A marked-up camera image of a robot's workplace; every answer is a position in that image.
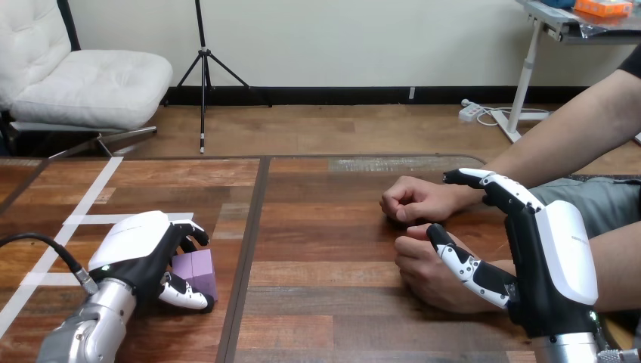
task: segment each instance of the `white wall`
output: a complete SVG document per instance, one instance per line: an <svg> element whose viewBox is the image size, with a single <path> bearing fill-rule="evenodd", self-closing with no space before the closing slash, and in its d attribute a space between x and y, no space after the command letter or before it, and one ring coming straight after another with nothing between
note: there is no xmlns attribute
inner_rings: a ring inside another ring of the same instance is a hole
<svg viewBox="0 0 641 363"><path fill-rule="evenodd" d="M191 0L70 0L85 49L197 55ZM250 85L515 85L532 27L514 0L202 0L207 45ZM532 85L592 85L630 46L544 37ZM222 69L216 85L236 85ZM200 84L200 71L187 80Z"/></svg>

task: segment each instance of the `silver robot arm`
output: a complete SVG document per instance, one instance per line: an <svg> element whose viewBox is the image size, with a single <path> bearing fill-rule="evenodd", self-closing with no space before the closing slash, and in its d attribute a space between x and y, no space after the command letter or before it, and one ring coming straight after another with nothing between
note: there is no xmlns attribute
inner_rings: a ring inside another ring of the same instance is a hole
<svg viewBox="0 0 641 363"><path fill-rule="evenodd" d="M444 182L484 189L484 202L507 214L517 276L477 260L440 225L427 234L444 264L464 286L523 326L540 363L640 362L639 352L609 349L593 305L596 271L581 214L570 203L544 206L527 188L488 170L446 172Z"/></svg>
<svg viewBox="0 0 641 363"><path fill-rule="evenodd" d="M41 345L38 363L111 363L125 338L136 306L156 299L201 313L214 299L166 271L177 248L192 252L188 237L205 246L209 238L192 221L170 222L155 211L129 217L110 230L89 261L97 290Z"/></svg>

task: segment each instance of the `gray shorts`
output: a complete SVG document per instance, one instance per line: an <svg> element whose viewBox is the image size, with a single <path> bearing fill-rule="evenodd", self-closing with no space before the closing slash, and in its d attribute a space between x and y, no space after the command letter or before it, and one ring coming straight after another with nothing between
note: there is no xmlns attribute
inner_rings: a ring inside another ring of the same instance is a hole
<svg viewBox="0 0 641 363"><path fill-rule="evenodd" d="M559 179L531 189L543 204L555 200L574 204L581 211L589 238L641 220L640 191L637 180L610 178L592 178L583 182ZM626 316L626 319L636 321L639 312L628 312ZM636 326L633 344L636 348L641 347L641 321Z"/></svg>

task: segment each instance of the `purple block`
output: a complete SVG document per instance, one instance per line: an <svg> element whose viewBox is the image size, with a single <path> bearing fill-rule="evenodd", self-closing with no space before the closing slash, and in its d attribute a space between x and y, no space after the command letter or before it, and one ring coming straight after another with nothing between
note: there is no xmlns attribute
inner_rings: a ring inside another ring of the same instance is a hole
<svg viewBox="0 0 641 363"><path fill-rule="evenodd" d="M191 254L184 253L172 258L172 271L185 280L189 285L194 285L194 273L191 271Z"/></svg>
<svg viewBox="0 0 641 363"><path fill-rule="evenodd" d="M185 280L189 285L203 293L207 293L218 301L214 262L210 250L200 250L192 253L176 255L172 258L174 274Z"/></svg>
<svg viewBox="0 0 641 363"><path fill-rule="evenodd" d="M191 254L191 272L194 277L194 286L198 290L213 296L218 301L216 289L216 275L211 250L200 250Z"/></svg>

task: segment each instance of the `white chair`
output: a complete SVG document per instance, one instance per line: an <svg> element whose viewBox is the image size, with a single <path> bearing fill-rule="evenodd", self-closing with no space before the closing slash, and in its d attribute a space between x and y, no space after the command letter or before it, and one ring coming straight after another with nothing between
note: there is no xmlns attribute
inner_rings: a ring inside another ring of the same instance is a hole
<svg viewBox="0 0 641 363"><path fill-rule="evenodd" d="M109 153L107 142L156 132L139 128L171 78L171 64L155 54L71 51L56 0L0 0L0 111L8 111L19 132L109 132L93 140Z"/></svg>

